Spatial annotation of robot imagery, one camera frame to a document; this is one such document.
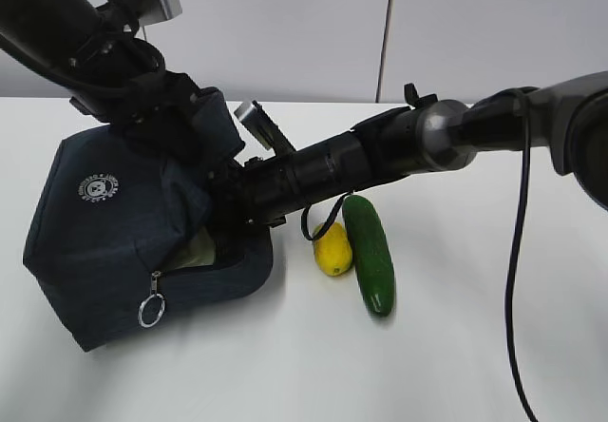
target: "yellow lemon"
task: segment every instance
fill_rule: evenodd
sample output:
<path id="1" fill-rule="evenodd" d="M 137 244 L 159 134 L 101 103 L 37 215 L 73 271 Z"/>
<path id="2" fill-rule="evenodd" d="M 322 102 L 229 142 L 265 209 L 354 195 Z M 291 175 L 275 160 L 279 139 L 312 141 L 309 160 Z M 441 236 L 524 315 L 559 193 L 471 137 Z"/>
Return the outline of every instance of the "yellow lemon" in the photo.
<path id="1" fill-rule="evenodd" d="M 319 224 L 314 233 L 323 226 Z M 320 240 L 313 243 L 314 260 L 323 273 L 337 277 L 349 271 L 352 264 L 352 249 L 346 230 L 335 222 Z"/>

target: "cucumber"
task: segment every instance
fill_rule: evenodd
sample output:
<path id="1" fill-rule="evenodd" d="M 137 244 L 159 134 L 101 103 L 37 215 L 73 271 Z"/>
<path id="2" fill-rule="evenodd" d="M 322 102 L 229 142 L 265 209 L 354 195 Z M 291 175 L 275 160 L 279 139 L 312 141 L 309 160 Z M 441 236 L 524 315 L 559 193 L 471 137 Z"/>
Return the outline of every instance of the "cucumber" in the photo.
<path id="1" fill-rule="evenodd" d="M 370 313 L 387 317 L 395 302 L 395 274 L 380 218 L 371 202 L 361 196 L 344 200 L 342 216 L 363 300 Z"/>

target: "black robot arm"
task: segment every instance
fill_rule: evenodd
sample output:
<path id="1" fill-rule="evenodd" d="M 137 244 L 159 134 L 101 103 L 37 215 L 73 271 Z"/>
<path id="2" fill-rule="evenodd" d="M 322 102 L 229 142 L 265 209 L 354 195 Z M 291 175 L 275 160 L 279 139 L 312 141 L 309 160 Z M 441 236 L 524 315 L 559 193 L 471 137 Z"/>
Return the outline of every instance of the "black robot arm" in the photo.
<path id="1" fill-rule="evenodd" d="M 155 4 L 161 18 L 150 11 Z M 166 70 L 162 55 L 136 38 L 140 24 L 180 11 L 175 0 L 107 0 L 99 8 L 86 0 L 0 0 L 0 48 L 68 88 L 79 110 L 111 123 L 127 140 L 192 163 L 200 148 L 189 121 L 201 89 L 187 75 Z M 559 174 L 574 171 L 586 192 L 608 205 L 608 72 L 520 91 L 529 105 L 532 144 L 548 146 Z M 407 86 L 406 98 L 411 106 L 299 151 L 268 117 L 261 124 L 252 119 L 263 110 L 250 105 L 239 118 L 253 122 L 248 127 L 259 138 L 266 135 L 266 144 L 270 139 L 276 156 L 227 166 L 214 189 L 238 206 L 242 219 L 274 225 L 341 193 L 457 170 L 480 151 L 523 148 L 521 104 L 513 95 L 499 93 L 469 108 L 420 98 Z"/>

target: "zipper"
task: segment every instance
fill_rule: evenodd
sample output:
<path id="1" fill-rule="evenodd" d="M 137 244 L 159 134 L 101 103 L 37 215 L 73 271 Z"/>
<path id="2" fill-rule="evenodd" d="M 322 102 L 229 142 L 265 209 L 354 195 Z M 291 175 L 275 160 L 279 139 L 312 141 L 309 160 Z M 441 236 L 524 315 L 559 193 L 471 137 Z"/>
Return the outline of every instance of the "zipper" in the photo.
<path id="1" fill-rule="evenodd" d="M 138 313 L 137 318 L 138 318 L 138 321 L 140 322 L 140 325 L 142 327 L 144 327 L 144 329 L 149 329 L 151 327 L 154 327 L 156 324 L 159 323 L 159 321 L 162 318 L 162 315 L 164 315 L 165 299 L 164 299 L 164 295 L 159 292 L 159 278 L 161 276 L 162 276 L 162 272 L 156 271 L 156 272 L 152 273 L 152 275 L 150 276 L 150 295 L 140 305 L 140 311 Z M 145 322 L 143 320 L 143 310 L 145 310 L 145 307 L 147 306 L 147 304 L 150 303 L 155 298 L 157 298 L 158 300 L 161 301 L 161 307 L 159 308 L 159 311 L 156 314 L 156 318 L 152 322 L 149 322 L 149 323 Z"/>

